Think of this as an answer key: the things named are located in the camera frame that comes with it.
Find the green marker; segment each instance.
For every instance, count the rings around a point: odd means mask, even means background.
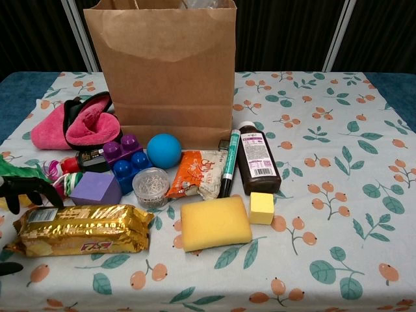
[[[232,130],[231,137],[229,139],[228,156],[226,161],[226,167],[224,168],[224,174],[221,180],[220,194],[218,198],[229,197],[231,191],[231,185],[233,184],[233,174],[235,167],[235,159],[237,158],[237,150],[239,148],[240,130]]]

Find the sponge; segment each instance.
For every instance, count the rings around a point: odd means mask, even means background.
[[[273,194],[256,193],[250,194],[250,223],[268,224],[273,220],[274,203]]]
[[[181,219],[183,249],[186,252],[250,242],[252,239],[241,197],[183,205]]]

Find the brown paper bag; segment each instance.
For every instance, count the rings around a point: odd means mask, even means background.
[[[182,4],[101,0],[84,14],[123,132],[215,149],[231,130],[236,7]]]

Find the pink fleece slipper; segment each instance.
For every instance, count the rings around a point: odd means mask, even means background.
[[[33,144],[43,150],[92,150],[120,139],[118,119],[106,113],[111,104],[108,92],[83,103],[77,98],[66,101],[32,130]]]

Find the floral tablecloth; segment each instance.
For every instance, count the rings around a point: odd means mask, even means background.
[[[18,166],[40,151],[31,129],[63,101],[106,90],[101,73],[61,73],[0,146]],[[179,208],[153,211],[148,252],[1,261],[5,311],[405,311],[416,300],[416,134],[362,73],[236,73],[235,125],[264,131],[282,177],[271,226],[248,244],[185,253]],[[168,171],[173,179],[176,169]],[[232,194],[242,191],[238,171]],[[137,204],[134,194],[122,203]],[[3,211],[1,245],[17,216]]]

